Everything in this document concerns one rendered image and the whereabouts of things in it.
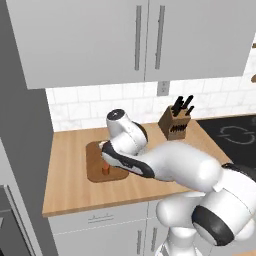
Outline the grey wall socket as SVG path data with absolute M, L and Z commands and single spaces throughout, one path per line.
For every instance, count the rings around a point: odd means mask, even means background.
M 157 85 L 157 95 L 158 96 L 168 96 L 169 88 L 170 88 L 169 81 L 159 81 L 158 85 Z

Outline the wide grey base cupboard door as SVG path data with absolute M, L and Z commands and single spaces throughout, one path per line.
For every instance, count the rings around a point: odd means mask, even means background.
M 137 220 L 54 236 L 58 256 L 142 256 L 146 221 Z M 142 230 L 137 255 L 137 231 Z

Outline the wide grey drawer front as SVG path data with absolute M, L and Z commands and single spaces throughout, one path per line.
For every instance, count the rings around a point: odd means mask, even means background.
M 129 221 L 142 220 L 147 217 L 147 208 L 148 203 L 142 202 L 111 208 L 102 208 L 91 211 L 59 215 L 49 217 L 48 220 L 52 233 L 57 235 L 71 231 L 79 231 L 101 226 L 108 226 L 112 224 L 120 224 Z M 114 219 L 111 221 L 88 224 L 88 218 L 91 218 L 93 215 L 104 216 L 106 214 L 114 215 Z

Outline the narrow grey base cupboard door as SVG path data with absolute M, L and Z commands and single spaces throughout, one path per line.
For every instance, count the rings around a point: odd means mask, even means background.
M 153 228 L 158 228 L 157 238 L 155 244 L 155 251 L 151 252 L 151 240 Z M 145 241 L 144 241 L 144 256 L 155 256 L 156 250 L 165 241 L 168 234 L 168 228 L 163 226 L 157 218 L 150 218 L 147 220 Z

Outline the narrow grey wall cupboard door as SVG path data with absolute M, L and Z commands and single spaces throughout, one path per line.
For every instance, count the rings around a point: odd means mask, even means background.
M 165 6 L 155 69 L 160 5 Z M 149 0 L 145 80 L 241 76 L 256 34 L 256 0 Z

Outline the dark built-in oven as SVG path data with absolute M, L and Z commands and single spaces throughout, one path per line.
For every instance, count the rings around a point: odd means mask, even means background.
M 0 185 L 0 256 L 35 256 L 7 185 Z

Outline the brown wooden knife block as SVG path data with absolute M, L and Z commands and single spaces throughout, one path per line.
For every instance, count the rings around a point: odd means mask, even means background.
M 177 116 L 174 116 L 174 111 L 171 107 L 167 107 L 158 121 L 158 126 L 167 140 L 181 140 L 185 138 L 186 128 L 191 119 L 189 115 L 185 115 L 186 112 L 187 110 L 182 109 Z

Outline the wide grey wall cupboard door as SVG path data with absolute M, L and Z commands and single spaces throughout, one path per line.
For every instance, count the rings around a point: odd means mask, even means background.
M 142 6 L 135 71 L 136 6 Z M 144 80 L 148 0 L 7 0 L 30 89 Z

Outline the brown wooden cutting board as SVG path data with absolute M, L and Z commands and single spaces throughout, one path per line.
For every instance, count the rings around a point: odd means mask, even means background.
M 129 173 L 123 169 L 110 166 L 107 173 L 103 173 L 104 161 L 101 157 L 99 141 L 86 145 L 87 178 L 94 183 L 110 182 L 126 179 Z

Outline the tall grey cabinet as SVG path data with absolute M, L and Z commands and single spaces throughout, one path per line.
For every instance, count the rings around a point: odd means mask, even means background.
M 42 216 L 52 138 L 46 92 L 26 87 L 7 0 L 0 0 L 0 139 L 35 256 L 58 256 L 49 221 Z

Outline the black hob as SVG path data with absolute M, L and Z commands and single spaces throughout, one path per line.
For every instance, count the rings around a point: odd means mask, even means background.
M 235 164 L 256 170 L 256 114 L 198 120 Z

